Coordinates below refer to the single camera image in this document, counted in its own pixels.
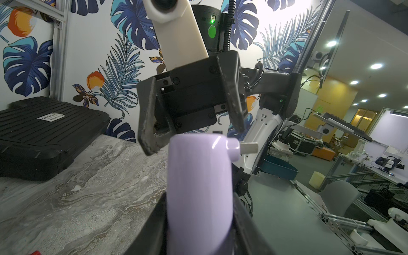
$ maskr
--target orange wall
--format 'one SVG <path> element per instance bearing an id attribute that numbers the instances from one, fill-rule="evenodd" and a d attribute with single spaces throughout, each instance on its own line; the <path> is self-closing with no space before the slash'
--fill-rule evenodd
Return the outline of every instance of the orange wall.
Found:
<path id="1" fill-rule="evenodd" d="M 322 88 L 317 92 L 317 100 L 313 109 L 321 113 L 331 113 L 339 118 L 344 118 L 357 95 L 357 90 L 349 85 L 327 77 Z M 316 117 L 310 117 L 304 126 L 316 130 L 319 125 L 325 123 Z M 336 129 L 322 137 L 323 141 L 330 142 Z"/>

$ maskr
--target blue tray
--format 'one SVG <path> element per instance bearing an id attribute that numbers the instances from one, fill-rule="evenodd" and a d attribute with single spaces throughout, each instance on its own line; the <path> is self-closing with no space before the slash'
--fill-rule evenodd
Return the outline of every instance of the blue tray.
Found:
<path id="1" fill-rule="evenodd" d="M 261 165 L 261 171 L 280 178 L 293 180 L 299 172 L 294 166 L 280 158 L 267 155 Z"/>

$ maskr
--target black hard case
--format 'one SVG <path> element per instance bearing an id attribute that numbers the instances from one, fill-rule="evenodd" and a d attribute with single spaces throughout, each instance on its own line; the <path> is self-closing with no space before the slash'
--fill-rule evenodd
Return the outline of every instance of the black hard case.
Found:
<path id="1" fill-rule="evenodd" d="M 60 113 L 52 122 L 39 117 Z M 46 97 L 10 104 L 0 111 L 0 176 L 49 180 L 66 169 L 103 134 L 109 115 Z"/>

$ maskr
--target case label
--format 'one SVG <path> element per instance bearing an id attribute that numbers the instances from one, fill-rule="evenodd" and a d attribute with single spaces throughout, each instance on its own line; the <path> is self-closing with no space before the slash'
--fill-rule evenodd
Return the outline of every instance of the case label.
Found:
<path id="1" fill-rule="evenodd" d="M 42 116 L 42 117 L 39 117 L 39 118 L 37 118 L 37 119 L 39 119 L 39 120 L 46 120 L 46 121 L 52 122 L 52 121 L 54 121 L 54 120 L 59 120 L 60 118 L 63 118 L 63 117 L 65 117 L 64 114 L 60 114 L 60 113 L 50 113 L 50 114 L 44 115 L 44 116 Z"/>

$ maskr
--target yellow foam block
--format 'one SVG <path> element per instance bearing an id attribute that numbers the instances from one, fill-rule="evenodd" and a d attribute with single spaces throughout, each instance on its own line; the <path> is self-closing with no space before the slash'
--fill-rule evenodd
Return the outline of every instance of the yellow foam block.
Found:
<path id="1" fill-rule="evenodd" d="M 315 189 L 319 189 L 325 176 L 319 172 L 313 172 L 312 178 L 310 178 L 309 184 Z"/>

